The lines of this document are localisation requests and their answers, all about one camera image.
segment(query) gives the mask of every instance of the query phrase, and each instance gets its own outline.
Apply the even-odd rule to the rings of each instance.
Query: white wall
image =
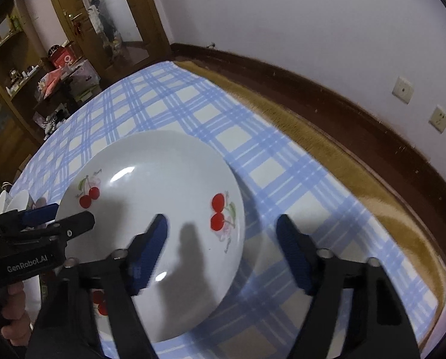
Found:
[[[161,0],[175,42],[281,66],[339,92],[419,149],[446,180],[446,9],[440,0]],[[398,75],[409,105],[391,95]]]
[[[106,9],[123,42],[141,42],[142,38],[126,0],[105,0]]]
[[[25,0],[28,14],[45,51],[66,41],[66,34],[58,20],[51,0]]]

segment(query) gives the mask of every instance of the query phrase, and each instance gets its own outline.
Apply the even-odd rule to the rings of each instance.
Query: wooden baseboard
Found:
[[[391,128],[341,95],[288,70],[255,59],[174,43],[173,56],[202,61],[298,113],[377,173],[431,232],[446,262],[446,182],[425,157]]]

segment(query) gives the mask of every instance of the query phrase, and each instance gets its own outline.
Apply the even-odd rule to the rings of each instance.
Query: human hand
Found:
[[[30,340],[30,317],[25,311],[25,292],[23,282],[9,285],[7,304],[2,308],[1,315],[12,320],[10,325],[1,329],[1,334],[14,346],[26,346]]]

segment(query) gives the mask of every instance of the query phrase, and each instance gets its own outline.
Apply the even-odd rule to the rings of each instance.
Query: table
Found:
[[[215,312],[182,336],[155,344],[164,358],[283,358],[311,297],[295,286],[277,246],[275,219],[286,212],[319,247],[345,259],[380,259],[418,341],[435,296],[366,208],[315,159],[210,81],[171,62],[143,69],[73,114],[35,154],[11,194],[59,202],[81,167],[112,142],[144,130],[175,130],[217,150],[243,194],[246,239],[232,287]],[[341,349],[351,293],[344,293],[333,352]],[[114,356],[111,342],[104,344]]]

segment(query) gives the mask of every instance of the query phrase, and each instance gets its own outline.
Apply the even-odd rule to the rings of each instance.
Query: door handle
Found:
[[[71,15],[68,15],[68,17],[70,18],[71,21],[78,19],[78,17],[80,17],[81,15],[83,15],[83,13],[78,13],[75,17],[71,17]]]

